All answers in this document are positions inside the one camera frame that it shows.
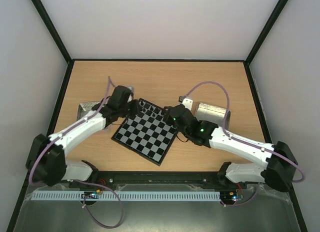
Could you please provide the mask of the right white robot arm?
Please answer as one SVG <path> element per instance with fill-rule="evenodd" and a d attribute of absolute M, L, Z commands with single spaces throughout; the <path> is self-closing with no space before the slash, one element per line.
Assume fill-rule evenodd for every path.
<path fill-rule="evenodd" d="M 279 192 L 291 189 L 298 163 L 286 143 L 261 143 L 230 133 L 213 122 L 197 120 L 183 104 L 165 107 L 163 114 L 165 123 L 177 128 L 193 144 L 230 152 L 250 161 L 249 164 L 225 162 L 218 175 L 222 187 L 260 182 Z"/>

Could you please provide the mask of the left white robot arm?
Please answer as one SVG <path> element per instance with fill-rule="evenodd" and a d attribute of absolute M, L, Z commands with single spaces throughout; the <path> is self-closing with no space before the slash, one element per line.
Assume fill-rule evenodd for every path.
<path fill-rule="evenodd" d="M 49 136 L 39 134 L 33 139 L 25 165 L 29 171 L 29 184 L 43 182 L 53 186 L 62 180 L 87 181 L 95 175 L 96 168 L 87 161 L 67 160 L 68 154 L 119 118 L 138 112 L 139 103 L 134 99 L 134 88 L 119 85 L 74 124 Z"/>

